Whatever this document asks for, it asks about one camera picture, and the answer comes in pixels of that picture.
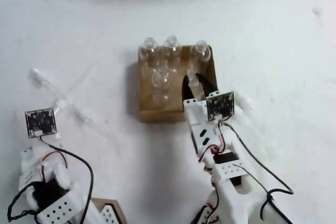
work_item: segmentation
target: wooden base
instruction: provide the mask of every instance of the wooden base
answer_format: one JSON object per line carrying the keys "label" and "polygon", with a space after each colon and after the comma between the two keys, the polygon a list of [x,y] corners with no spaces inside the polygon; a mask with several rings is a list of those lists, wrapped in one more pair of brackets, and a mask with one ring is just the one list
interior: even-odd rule
{"label": "wooden base", "polygon": [[117,211],[117,215],[120,218],[121,223],[120,224],[127,224],[126,218],[116,200],[110,200],[110,199],[92,199],[93,203],[97,207],[98,211],[102,211],[105,205],[113,205],[114,209]]}

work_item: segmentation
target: red wire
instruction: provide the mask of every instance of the red wire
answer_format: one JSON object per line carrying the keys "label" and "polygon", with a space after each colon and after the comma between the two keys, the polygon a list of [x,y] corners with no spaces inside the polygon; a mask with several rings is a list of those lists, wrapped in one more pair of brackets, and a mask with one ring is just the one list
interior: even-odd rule
{"label": "red wire", "polygon": [[221,141],[222,141],[223,149],[220,151],[220,150],[219,150],[219,147],[218,147],[216,144],[210,144],[210,145],[205,149],[205,151],[203,152],[203,154],[201,155],[201,157],[198,159],[198,162],[202,162],[202,161],[203,161],[203,158],[204,158],[204,155],[205,155],[206,151],[207,151],[208,149],[212,148],[212,147],[213,147],[213,149],[212,149],[212,153],[213,153],[214,155],[218,155],[219,153],[223,153],[223,152],[225,151],[226,143],[225,143],[224,135],[222,134],[222,131],[221,131],[221,127],[220,127],[221,125],[220,125],[220,124],[221,124],[221,122],[224,122],[224,121],[229,120],[230,117],[231,117],[231,116],[228,116],[228,117],[225,118],[225,119],[221,119],[221,120],[219,120],[219,121],[218,121],[218,124],[217,124],[218,129],[219,129],[219,133],[220,133],[219,138],[220,138]]}
{"label": "red wire", "polygon": [[220,126],[221,126],[221,123],[222,123],[222,122],[225,122],[225,121],[229,120],[230,118],[231,118],[231,116],[229,115],[227,118],[219,120],[219,121],[218,121],[218,124],[217,124],[217,126],[218,126],[218,130],[219,130],[219,138],[221,139],[221,141],[222,141],[222,146],[223,146],[223,149],[222,149],[219,153],[223,153],[223,152],[225,151],[225,147],[226,147],[226,143],[225,143],[224,135],[223,135],[223,133],[222,133],[222,131],[221,131],[221,127],[220,127]]}
{"label": "red wire", "polygon": [[210,148],[214,148],[214,149],[212,150],[212,153],[213,153],[213,154],[215,154],[215,155],[218,154],[218,152],[219,152],[219,147],[218,147],[216,144],[210,144],[210,145],[205,149],[205,151],[203,152],[203,154],[201,155],[201,157],[198,159],[198,162],[202,162],[202,161],[203,161],[203,158],[204,158],[204,155],[205,155],[206,151],[207,151],[208,149],[210,149]]}

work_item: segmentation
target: cardboard tray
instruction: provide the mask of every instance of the cardboard tray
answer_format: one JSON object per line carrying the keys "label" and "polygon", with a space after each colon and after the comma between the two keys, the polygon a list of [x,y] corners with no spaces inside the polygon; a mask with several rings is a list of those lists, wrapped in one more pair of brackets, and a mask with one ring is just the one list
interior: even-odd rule
{"label": "cardboard tray", "polygon": [[[181,66],[177,74],[174,75],[170,86],[170,101],[164,107],[157,109],[152,102],[152,83],[149,76],[142,72],[142,62],[138,56],[138,77],[139,77],[139,119],[142,122],[182,122],[185,121],[182,106],[182,81],[187,73],[189,51],[191,46],[183,46],[181,51]],[[210,47],[211,58],[206,72],[206,78],[217,86],[215,63],[213,51]]]}
{"label": "cardboard tray", "polygon": [[120,208],[120,206],[119,206],[119,204],[116,200],[93,198],[92,201],[93,201],[94,205],[96,206],[96,208],[98,209],[99,212],[102,211],[102,209],[104,208],[105,205],[112,206],[116,210],[116,212],[117,212],[117,214],[120,218],[120,221],[121,221],[120,224],[127,224],[126,218],[125,218],[125,216],[124,216],[124,214],[123,214],[123,212],[122,212],[122,210],[121,210],[121,208]]}

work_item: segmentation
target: black wire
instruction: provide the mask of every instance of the black wire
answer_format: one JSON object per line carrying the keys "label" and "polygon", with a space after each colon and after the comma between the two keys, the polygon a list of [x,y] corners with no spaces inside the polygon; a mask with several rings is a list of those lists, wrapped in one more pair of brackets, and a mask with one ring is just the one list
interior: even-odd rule
{"label": "black wire", "polygon": [[212,217],[212,215],[214,214],[214,212],[217,210],[218,206],[219,206],[219,195],[218,195],[218,190],[216,188],[216,186],[213,184],[213,186],[215,187],[215,191],[216,191],[216,195],[217,195],[217,203],[215,205],[215,207],[212,209],[212,211],[210,212],[210,214],[208,215],[208,217],[206,218],[206,224],[209,224],[210,222],[210,217]]}
{"label": "black wire", "polygon": [[90,175],[91,175],[90,189],[89,189],[89,194],[88,194],[88,198],[87,198],[87,201],[86,201],[86,205],[85,205],[85,208],[84,208],[84,211],[83,211],[83,214],[82,214],[82,218],[80,219],[80,222],[79,222],[80,224],[83,224],[83,222],[84,222],[84,220],[85,220],[86,213],[87,213],[88,208],[89,208],[89,204],[90,204],[90,200],[91,200],[91,196],[92,196],[92,189],[93,189],[93,170],[92,170],[90,164],[89,164],[86,160],[84,160],[83,158],[81,158],[80,156],[77,156],[76,154],[74,154],[74,153],[72,153],[72,152],[69,152],[69,151],[67,151],[67,150],[63,150],[63,149],[61,149],[61,148],[57,148],[57,147],[55,147],[55,146],[53,146],[53,145],[51,145],[51,144],[48,144],[48,143],[44,142],[44,141],[42,140],[42,137],[41,137],[41,136],[39,136],[38,138],[39,138],[43,143],[45,143],[46,145],[48,145],[49,147],[51,147],[51,148],[53,148],[53,149],[55,149],[55,150],[57,150],[57,151],[59,151],[59,152],[64,152],[64,153],[66,153],[66,154],[69,154],[70,156],[72,156],[72,157],[74,157],[74,158],[76,158],[76,159],[82,161],[82,162],[89,168],[89,170],[90,170]]}
{"label": "black wire", "polygon": [[246,146],[246,144],[243,142],[243,140],[240,138],[240,136],[238,135],[238,133],[235,131],[235,129],[228,123],[222,122],[222,124],[226,127],[229,127],[237,136],[237,138],[239,139],[239,141],[241,142],[241,144],[243,145],[243,147],[245,148],[245,150],[248,152],[248,154],[263,168],[265,169],[270,175],[272,175],[277,181],[279,181],[283,186],[285,186],[288,190],[283,190],[280,188],[275,188],[272,189],[270,191],[267,191],[267,198],[266,201],[263,203],[263,205],[260,208],[260,218],[261,220],[264,220],[263,217],[263,213],[264,213],[264,208],[267,205],[267,203],[269,203],[272,208],[284,219],[284,221],[288,224],[293,224],[293,222],[291,222],[289,220],[289,218],[283,213],[281,212],[281,210],[273,203],[273,196],[272,193],[275,192],[280,192],[280,193],[285,193],[285,194],[290,194],[293,195],[294,191],[285,183],[282,181],[282,179],[280,179],[277,175],[275,175],[270,169],[268,169],[261,161],[259,161],[259,159],[256,158],[255,155],[253,155],[253,153],[249,150],[249,148]]}
{"label": "black wire", "polygon": [[7,210],[7,219],[8,219],[8,222],[11,222],[12,220],[18,220],[26,215],[36,215],[38,212],[37,211],[34,211],[34,210],[23,210],[21,212],[21,214],[19,215],[16,215],[16,216],[12,216],[12,209],[13,209],[13,206],[15,205],[15,203],[20,199],[21,195],[31,186],[36,186],[36,185],[39,185],[41,184],[41,182],[37,182],[37,181],[34,181],[34,182],[31,182],[29,183],[28,185],[26,185],[24,188],[22,188],[18,194],[14,197],[14,199],[12,200],[11,204],[9,204],[8,206],[8,210]]}
{"label": "black wire", "polygon": [[268,191],[267,191],[267,189],[266,189],[266,187],[265,186],[263,186],[263,184],[259,181],[259,180],[257,180],[257,178],[255,177],[255,176],[253,176],[247,169],[245,169],[244,167],[242,167],[242,166],[240,166],[240,165],[236,165],[236,164],[233,164],[234,166],[237,166],[237,167],[240,167],[241,169],[243,169],[244,171],[246,171],[246,173],[248,174],[248,175],[250,175],[264,190],[265,190],[265,192],[266,193],[268,193]]}

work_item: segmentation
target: cardboard box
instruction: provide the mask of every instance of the cardboard box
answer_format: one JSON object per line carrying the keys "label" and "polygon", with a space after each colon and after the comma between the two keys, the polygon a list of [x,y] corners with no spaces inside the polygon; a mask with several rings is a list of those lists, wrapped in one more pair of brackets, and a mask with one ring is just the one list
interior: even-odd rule
{"label": "cardboard box", "polygon": [[[182,122],[185,121],[182,106],[182,81],[187,73],[189,51],[191,46],[183,46],[181,51],[181,66],[174,75],[172,84],[169,87],[170,101],[163,108],[156,108],[152,101],[151,77],[146,76],[142,70],[142,62],[138,57],[139,75],[139,119],[142,122]],[[211,58],[206,72],[206,78],[217,86],[213,51],[210,47]]]}

